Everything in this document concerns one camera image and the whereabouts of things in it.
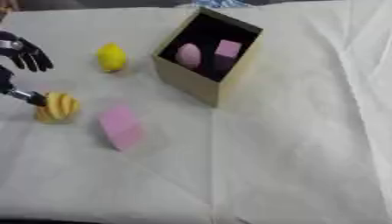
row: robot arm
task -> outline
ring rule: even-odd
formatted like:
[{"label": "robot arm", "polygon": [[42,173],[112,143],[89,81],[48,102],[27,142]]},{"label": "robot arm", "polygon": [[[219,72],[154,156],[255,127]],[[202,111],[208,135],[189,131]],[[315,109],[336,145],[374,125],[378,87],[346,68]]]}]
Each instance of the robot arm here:
[{"label": "robot arm", "polygon": [[[53,68],[53,63],[42,50],[25,40],[7,31],[0,31],[0,55],[11,59],[20,68],[27,67],[32,72],[38,69],[45,72]],[[13,72],[0,66],[0,93],[10,95],[36,106],[45,106],[46,98],[36,92],[24,92],[17,89],[11,82]]]}]

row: white tablecloth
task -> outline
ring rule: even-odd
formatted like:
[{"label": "white tablecloth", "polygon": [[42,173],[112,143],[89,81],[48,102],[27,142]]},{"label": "white tablecloth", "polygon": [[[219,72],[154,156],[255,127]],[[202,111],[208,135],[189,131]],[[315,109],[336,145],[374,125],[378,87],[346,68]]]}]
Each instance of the white tablecloth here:
[{"label": "white tablecloth", "polygon": [[[17,71],[24,89],[65,91],[77,122],[34,122],[0,101],[0,215],[115,223],[389,223],[392,2],[221,10],[264,28],[260,57],[222,107],[165,85],[150,54],[193,9],[20,12],[5,30],[56,69]],[[129,55],[102,73],[95,50]],[[127,103],[145,130],[112,150],[96,116]]]}]

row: toy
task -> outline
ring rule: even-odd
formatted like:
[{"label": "toy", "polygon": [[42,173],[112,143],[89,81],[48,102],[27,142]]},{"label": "toy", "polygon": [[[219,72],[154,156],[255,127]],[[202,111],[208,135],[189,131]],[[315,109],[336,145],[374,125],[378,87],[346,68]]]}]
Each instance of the toy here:
[{"label": "toy", "polygon": [[98,62],[103,71],[114,72],[121,70],[127,60],[127,56],[123,49],[115,43],[108,43],[98,50],[96,53]]},{"label": "toy", "polygon": [[105,111],[99,121],[109,141],[120,151],[130,148],[142,136],[139,121],[125,105],[117,105]]},{"label": "toy", "polygon": [[242,44],[237,42],[225,39],[221,40],[218,48],[215,50],[215,68],[217,70],[230,69],[235,63],[241,46]]},{"label": "toy", "polygon": [[42,123],[69,121],[81,107],[69,94],[50,92],[45,97],[46,106],[36,109],[36,119]]},{"label": "toy", "polygon": [[201,62],[200,49],[194,44],[184,44],[177,51],[176,61],[183,67],[194,69]]}]

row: box wall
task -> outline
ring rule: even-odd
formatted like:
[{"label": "box wall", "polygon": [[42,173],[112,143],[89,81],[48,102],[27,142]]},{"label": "box wall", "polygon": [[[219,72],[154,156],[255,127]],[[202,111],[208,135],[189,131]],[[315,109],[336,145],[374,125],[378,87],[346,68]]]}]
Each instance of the box wall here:
[{"label": "box wall", "polygon": [[195,96],[210,106],[217,106],[219,90],[217,82],[158,56],[154,57],[154,61],[158,75],[164,82]]},{"label": "box wall", "polygon": [[234,65],[229,74],[220,83],[219,99],[218,102],[223,102],[228,97],[233,85],[245,75],[250,69],[252,63],[257,62],[258,50],[261,48],[262,34],[260,34],[255,42],[249,47],[249,49],[242,55],[239,61]]}]

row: yellow ball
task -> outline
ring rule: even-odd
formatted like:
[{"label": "yellow ball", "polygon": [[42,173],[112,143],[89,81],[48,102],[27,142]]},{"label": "yellow ball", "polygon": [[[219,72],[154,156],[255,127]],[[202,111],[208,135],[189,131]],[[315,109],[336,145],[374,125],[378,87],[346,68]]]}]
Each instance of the yellow ball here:
[{"label": "yellow ball", "polygon": [[115,43],[108,43],[104,45],[96,53],[98,62],[100,63],[103,71],[114,72],[121,70],[127,61],[127,55]]}]

